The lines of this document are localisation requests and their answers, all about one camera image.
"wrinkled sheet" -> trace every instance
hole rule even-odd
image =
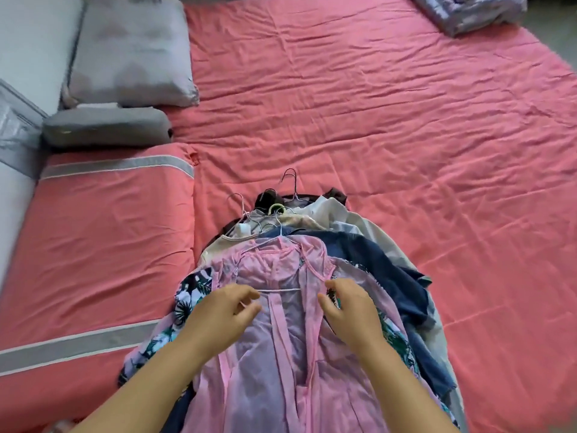
[[[433,279],[473,433],[577,415],[577,77],[529,32],[459,40],[410,0],[188,7],[194,252],[274,187],[331,187]]]
[[[146,151],[64,153],[52,156],[46,170],[158,155],[196,161],[191,146],[168,144]],[[2,433],[82,418],[115,392],[124,356],[134,346],[119,348],[126,330],[107,330],[154,324],[169,310],[194,267],[193,189],[194,179],[172,166],[40,180],[0,296]],[[94,345],[102,337],[93,332],[112,336]],[[61,338],[69,356],[58,344]],[[68,361],[3,374],[11,349],[47,341],[51,345],[41,346],[40,358],[55,352]],[[23,364],[32,351],[21,354]]]
[[[492,23],[520,23],[527,13],[527,0],[414,1],[449,36],[471,32]]]

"dark gray cushion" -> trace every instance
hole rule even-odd
[[[76,108],[44,120],[42,135],[56,148],[149,147],[171,142],[166,114],[155,108]]]

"pink bed sheet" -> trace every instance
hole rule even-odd
[[[162,318],[194,267],[194,179],[177,167],[139,162],[150,157],[190,169],[196,163],[185,144],[50,159],[49,166],[110,159],[120,160],[106,162],[111,169],[126,160],[140,166],[40,180],[0,296],[0,368],[6,350],[59,338],[96,352],[0,373],[2,433],[90,414],[117,388],[133,346],[119,349],[120,333],[102,350],[90,345],[94,338],[74,336]]]
[[[529,32],[451,40],[409,0],[188,7],[194,251],[287,167],[430,275],[472,433],[577,415],[577,77]]]

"pillow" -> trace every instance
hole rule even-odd
[[[91,146],[150,147],[171,142],[166,114],[155,108],[76,108],[44,120],[48,145],[62,148]]]
[[[179,0],[89,0],[64,102],[198,105]]]

